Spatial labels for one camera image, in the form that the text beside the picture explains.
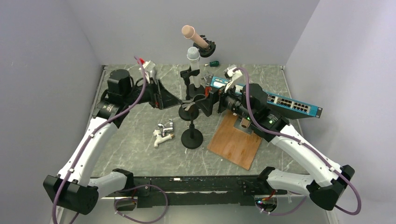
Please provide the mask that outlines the grey handheld microphone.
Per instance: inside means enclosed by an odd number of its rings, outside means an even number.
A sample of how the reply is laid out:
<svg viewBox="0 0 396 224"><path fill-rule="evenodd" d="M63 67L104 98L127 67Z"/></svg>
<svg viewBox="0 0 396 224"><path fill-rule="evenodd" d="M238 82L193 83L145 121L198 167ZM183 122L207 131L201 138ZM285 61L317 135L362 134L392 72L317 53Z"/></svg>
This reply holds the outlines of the grey handheld microphone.
<svg viewBox="0 0 396 224"><path fill-rule="evenodd" d="M149 71L149 78L150 78L150 81L151 81L152 83L155 83L155 84L157 83L156 74L157 74L157 71L156 71L155 68L153 68L153 69L151 69L151 70Z"/></svg>

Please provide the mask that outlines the black front microphone stand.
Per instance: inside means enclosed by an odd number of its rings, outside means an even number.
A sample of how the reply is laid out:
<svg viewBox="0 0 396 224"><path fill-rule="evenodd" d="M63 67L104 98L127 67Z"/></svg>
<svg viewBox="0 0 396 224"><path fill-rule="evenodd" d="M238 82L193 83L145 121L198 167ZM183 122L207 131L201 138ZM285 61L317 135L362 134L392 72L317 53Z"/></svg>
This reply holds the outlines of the black front microphone stand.
<svg viewBox="0 0 396 224"><path fill-rule="evenodd" d="M195 128L194 120L192 114L195 109L198 109L196 106L196 99L192 98L189 100L184 100L182 102L182 108L188 112L191 116L189 128L186 129L181 135L181 143L187 149L197 149L203 143L203 135L202 133Z"/></svg>

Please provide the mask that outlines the white microphone with stand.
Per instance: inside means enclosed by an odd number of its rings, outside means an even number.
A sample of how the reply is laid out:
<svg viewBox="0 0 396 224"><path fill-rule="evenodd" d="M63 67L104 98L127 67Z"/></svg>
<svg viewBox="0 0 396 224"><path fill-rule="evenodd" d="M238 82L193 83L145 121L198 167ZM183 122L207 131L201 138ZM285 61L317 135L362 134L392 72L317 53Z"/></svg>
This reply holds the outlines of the white microphone with stand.
<svg viewBox="0 0 396 224"><path fill-rule="evenodd" d="M187 58L190 61L191 70L192 71L199 70L200 53L199 53L198 48L190 47L187 51ZM194 76L194 78L193 78L193 83L194 83L195 88L198 88L201 86L200 78L198 76L199 76L199 73L196 76Z"/></svg>

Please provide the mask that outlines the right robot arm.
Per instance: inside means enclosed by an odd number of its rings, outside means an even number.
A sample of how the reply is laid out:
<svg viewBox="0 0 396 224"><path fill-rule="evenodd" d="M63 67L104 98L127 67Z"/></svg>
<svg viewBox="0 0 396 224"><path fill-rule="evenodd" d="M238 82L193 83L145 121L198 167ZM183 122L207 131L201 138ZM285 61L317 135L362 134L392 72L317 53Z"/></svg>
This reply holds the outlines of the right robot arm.
<svg viewBox="0 0 396 224"><path fill-rule="evenodd" d="M272 190L287 190L308 196L317 206L333 210L343 194L355 170L331 161L307 142L274 105L258 84L226 91L225 87L209 87L205 94L194 96L193 101L210 116L215 103L218 112L229 110L247 120L249 128L267 142L281 148L298 162L308 173L306 175L266 167L258 176L257 187L264 194Z"/></svg>

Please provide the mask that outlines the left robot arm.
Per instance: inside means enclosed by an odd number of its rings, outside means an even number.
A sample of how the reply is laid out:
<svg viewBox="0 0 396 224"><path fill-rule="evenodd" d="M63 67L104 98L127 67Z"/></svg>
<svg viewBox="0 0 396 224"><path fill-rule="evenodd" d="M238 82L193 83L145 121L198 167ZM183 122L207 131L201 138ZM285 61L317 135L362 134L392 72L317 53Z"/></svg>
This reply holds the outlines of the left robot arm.
<svg viewBox="0 0 396 224"><path fill-rule="evenodd" d="M87 215L99 199L117 191L122 196L133 192L132 172L117 168L96 180L91 176L104 147L118 131L132 106L149 103L162 110L181 104L181 99L166 90L161 80L152 77L142 80L142 85L135 85L125 69L110 73L108 88L96 105L77 149L56 176L48 175L43 182L53 202L54 213L57 207L63 207Z"/></svg>

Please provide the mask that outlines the pink microphone on stand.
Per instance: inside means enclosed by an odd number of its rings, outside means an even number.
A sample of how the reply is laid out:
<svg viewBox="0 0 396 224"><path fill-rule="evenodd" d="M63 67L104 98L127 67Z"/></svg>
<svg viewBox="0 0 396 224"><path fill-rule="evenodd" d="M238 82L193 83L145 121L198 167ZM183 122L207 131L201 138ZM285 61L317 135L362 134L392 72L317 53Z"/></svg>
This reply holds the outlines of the pink microphone on stand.
<svg viewBox="0 0 396 224"><path fill-rule="evenodd" d="M208 40L205 35L199 35L193 26L184 25L181 32L185 39L193 41L193 47L198 49L201 57L208 58L215 52L215 42Z"/></svg>

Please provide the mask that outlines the chrome white faucet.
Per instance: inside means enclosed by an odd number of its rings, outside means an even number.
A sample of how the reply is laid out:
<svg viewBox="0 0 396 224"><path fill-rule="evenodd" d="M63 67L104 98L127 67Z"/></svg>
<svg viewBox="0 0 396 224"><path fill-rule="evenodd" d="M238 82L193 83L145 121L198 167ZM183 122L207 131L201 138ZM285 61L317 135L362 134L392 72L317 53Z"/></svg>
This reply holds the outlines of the chrome white faucet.
<svg viewBox="0 0 396 224"><path fill-rule="evenodd" d="M165 124L158 123L158 128L153 131L153 136L156 138L154 142L154 147L157 148L159 145L165 141L171 140L175 137L173 119L169 119L169 127Z"/></svg>

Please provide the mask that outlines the wooden board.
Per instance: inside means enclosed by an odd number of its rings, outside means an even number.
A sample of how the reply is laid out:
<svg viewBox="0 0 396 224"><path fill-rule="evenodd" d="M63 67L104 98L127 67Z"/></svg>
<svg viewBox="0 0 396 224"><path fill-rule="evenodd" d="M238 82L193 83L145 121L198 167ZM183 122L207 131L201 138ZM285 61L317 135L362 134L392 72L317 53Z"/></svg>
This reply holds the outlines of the wooden board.
<svg viewBox="0 0 396 224"><path fill-rule="evenodd" d="M262 139L255 133L238 129L239 124L237 116L226 112L207 148L245 170L250 170Z"/></svg>

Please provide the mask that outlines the green handled screwdriver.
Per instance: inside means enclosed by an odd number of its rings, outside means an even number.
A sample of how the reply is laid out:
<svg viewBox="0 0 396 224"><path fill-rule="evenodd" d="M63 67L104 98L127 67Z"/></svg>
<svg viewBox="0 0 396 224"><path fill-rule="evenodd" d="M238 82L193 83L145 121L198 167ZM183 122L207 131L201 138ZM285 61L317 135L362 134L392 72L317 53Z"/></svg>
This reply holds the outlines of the green handled screwdriver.
<svg viewBox="0 0 396 224"><path fill-rule="evenodd" d="M219 61L211 61L211 62L205 64L204 66L206 66L206 67L219 67L220 66L220 62Z"/></svg>

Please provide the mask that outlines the blue network switch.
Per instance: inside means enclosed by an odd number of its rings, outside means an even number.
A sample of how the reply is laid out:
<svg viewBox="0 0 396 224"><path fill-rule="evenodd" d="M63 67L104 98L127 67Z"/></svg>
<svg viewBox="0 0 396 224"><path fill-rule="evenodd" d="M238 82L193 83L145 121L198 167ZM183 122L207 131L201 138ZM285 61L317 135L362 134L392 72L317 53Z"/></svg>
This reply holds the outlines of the blue network switch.
<svg viewBox="0 0 396 224"><path fill-rule="evenodd" d="M209 75L204 78L206 81L206 86L214 88L225 87L228 84L228 80L221 77L216 77ZM241 97L243 86L241 84L235 85L236 96ZM281 95L277 95L271 92L265 92L268 95L267 105L270 108L274 108L279 111L283 116L289 119L304 119L304 118L320 118L323 112L323 108L311 105L305 102L287 98Z"/></svg>

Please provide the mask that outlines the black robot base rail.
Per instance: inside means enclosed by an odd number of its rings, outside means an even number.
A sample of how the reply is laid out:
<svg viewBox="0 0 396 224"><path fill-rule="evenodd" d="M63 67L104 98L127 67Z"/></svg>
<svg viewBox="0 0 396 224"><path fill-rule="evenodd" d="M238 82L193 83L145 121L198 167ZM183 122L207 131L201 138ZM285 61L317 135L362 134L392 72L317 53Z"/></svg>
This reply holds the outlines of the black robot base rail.
<svg viewBox="0 0 396 224"><path fill-rule="evenodd" d="M137 190L114 192L110 196L133 196L138 208L177 205L238 204L253 206L254 200L285 195L257 175L136 176Z"/></svg>

